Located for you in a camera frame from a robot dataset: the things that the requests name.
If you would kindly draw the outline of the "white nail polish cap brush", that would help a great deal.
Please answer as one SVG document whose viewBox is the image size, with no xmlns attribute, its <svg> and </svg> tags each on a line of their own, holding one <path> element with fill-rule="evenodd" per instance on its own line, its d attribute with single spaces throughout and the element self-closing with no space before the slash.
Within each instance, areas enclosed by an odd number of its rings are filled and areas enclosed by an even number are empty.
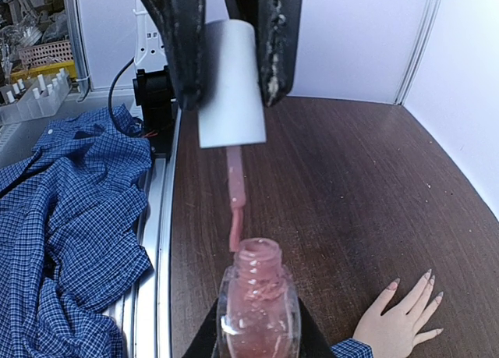
<svg viewBox="0 0 499 358">
<path fill-rule="evenodd" d="M 206 25 L 208 75 L 198 111 L 200 147 L 223 147 L 232 211 L 229 249 L 236 252 L 242 235 L 246 191 L 242 146 L 267 140 L 258 84 L 253 26 L 238 19 Z"/>
</svg>

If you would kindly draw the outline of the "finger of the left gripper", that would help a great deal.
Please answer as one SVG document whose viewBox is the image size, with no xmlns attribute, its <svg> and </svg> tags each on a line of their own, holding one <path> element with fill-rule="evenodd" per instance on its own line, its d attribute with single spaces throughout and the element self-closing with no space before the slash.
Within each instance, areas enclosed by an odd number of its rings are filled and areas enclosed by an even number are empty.
<svg viewBox="0 0 499 358">
<path fill-rule="evenodd" d="M 182 109 L 202 100 L 206 80 L 206 0 L 140 0 L 157 27 L 170 79 Z"/>
<path fill-rule="evenodd" d="M 293 87 L 303 0 L 225 0 L 229 17 L 255 31 L 263 103 L 276 105 Z"/>
</svg>

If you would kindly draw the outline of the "pink plastic basket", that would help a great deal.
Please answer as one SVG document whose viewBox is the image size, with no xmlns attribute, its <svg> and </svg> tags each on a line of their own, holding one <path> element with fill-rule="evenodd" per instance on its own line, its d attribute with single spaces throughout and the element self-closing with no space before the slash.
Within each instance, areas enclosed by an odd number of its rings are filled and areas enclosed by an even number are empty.
<svg viewBox="0 0 499 358">
<path fill-rule="evenodd" d="M 69 40 L 39 44 L 19 50 L 19 58 L 25 69 L 71 62 L 72 47 Z"/>
</svg>

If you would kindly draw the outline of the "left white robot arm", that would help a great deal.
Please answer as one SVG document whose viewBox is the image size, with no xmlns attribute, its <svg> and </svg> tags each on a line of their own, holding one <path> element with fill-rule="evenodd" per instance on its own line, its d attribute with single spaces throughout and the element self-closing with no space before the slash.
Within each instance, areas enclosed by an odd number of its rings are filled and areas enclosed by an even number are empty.
<svg viewBox="0 0 499 358">
<path fill-rule="evenodd" d="M 232 19 L 255 33 L 258 83 L 265 106 L 276 105 L 292 89 L 303 0 L 225 0 Z M 165 70 L 165 84 L 179 106 L 193 110 L 207 96 L 207 0 L 136 0 L 134 82 L 145 98 L 144 73 Z"/>
</svg>

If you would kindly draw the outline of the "white storage tray with bottles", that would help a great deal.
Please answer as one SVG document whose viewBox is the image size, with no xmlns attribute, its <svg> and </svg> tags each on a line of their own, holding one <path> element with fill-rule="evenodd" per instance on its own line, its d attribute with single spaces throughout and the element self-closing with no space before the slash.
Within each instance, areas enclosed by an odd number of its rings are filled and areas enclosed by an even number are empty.
<svg viewBox="0 0 499 358">
<path fill-rule="evenodd" d="M 1 87 L 1 125 L 11 125 L 55 115 L 71 90 L 69 71 L 39 74 Z"/>
</svg>

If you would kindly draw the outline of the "mannequin hand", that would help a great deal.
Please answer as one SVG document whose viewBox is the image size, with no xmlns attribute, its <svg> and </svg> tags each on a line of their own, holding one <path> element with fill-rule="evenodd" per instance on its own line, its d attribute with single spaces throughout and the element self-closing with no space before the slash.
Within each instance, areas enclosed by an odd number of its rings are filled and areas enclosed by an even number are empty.
<svg viewBox="0 0 499 358">
<path fill-rule="evenodd" d="M 388 308 L 399 282 L 395 279 L 380 293 L 353 333 L 352 338 L 369 346 L 374 357 L 407 357 L 417 345 L 443 332 L 442 328 L 422 331 L 444 297 L 440 292 L 434 299 L 430 298 L 435 285 L 432 271 L 424 273 L 399 303 Z"/>
</svg>

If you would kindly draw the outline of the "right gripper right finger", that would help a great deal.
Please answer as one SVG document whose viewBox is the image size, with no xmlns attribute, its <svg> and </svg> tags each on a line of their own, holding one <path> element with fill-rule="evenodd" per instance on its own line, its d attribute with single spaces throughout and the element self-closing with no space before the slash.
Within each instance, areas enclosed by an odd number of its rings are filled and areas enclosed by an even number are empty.
<svg viewBox="0 0 499 358">
<path fill-rule="evenodd" d="M 331 346 L 301 299 L 299 299 L 299 311 L 301 317 L 299 358 L 335 358 Z"/>
</svg>

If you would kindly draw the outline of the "pink nail polish bottle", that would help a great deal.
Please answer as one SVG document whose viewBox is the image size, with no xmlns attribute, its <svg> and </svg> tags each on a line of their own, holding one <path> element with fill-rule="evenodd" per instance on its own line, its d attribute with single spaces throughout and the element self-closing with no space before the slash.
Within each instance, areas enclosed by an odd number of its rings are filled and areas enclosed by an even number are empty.
<svg viewBox="0 0 499 358">
<path fill-rule="evenodd" d="M 274 240 L 240 243 L 221 282 L 216 326 L 220 357 L 299 355 L 299 299 Z"/>
</svg>

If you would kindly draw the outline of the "yellow plastic crate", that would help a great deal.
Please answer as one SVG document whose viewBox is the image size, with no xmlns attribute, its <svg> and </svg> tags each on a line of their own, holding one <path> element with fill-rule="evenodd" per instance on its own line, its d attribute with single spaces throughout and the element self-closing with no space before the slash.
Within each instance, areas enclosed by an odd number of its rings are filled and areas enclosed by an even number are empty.
<svg viewBox="0 0 499 358">
<path fill-rule="evenodd" d="M 10 83 L 15 83 L 18 79 L 26 80 L 36 78 L 38 74 L 56 74 L 59 73 L 60 69 L 66 69 L 71 79 L 76 79 L 78 77 L 75 62 L 69 61 L 12 72 L 10 75 Z"/>
</svg>

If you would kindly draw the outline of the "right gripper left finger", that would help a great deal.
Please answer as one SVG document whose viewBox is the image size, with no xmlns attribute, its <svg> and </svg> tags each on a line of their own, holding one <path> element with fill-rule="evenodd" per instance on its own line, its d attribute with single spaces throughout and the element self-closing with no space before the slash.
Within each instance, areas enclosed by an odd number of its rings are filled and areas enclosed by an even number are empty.
<svg viewBox="0 0 499 358">
<path fill-rule="evenodd" d="M 182 358 L 219 358 L 217 332 L 218 299 L 208 311 Z"/>
</svg>

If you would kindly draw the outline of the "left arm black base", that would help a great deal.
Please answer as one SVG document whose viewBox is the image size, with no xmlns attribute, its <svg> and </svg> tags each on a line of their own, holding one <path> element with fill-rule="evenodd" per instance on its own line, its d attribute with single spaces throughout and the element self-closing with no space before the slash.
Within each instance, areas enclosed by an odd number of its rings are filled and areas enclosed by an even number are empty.
<svg viewBox="0 0 499 358">
<path fill-rule="evenodd" d="M 133 79 L 136 105 L 143 116 L 143 137 L 149 140 L 155 157 L 172 156 L 176 122 L 176 96 L 168 66 L 146 72 L 138 69 Z"/>
</svg>

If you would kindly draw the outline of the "left aluminium frame post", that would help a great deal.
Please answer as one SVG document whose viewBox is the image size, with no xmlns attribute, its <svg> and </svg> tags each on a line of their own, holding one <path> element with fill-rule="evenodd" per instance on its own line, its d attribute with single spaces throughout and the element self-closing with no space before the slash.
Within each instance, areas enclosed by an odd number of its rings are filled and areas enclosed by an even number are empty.
<svg viewBox="0 0 499 358">
<path fill-rule="evenodd" d="M 72 47 L 73 60 L 76 67 L 75 81 L 78 84 L 80 95 L 77 99 L 82 102 L 90 93 L 90 73 L 87 67 L 87 59 L 83 45 L 83 33 L 80 25 L 80 11 L 78 0 L 64 0 L 65 12 L 69 30 L 69 38 Z"/>
</svg>

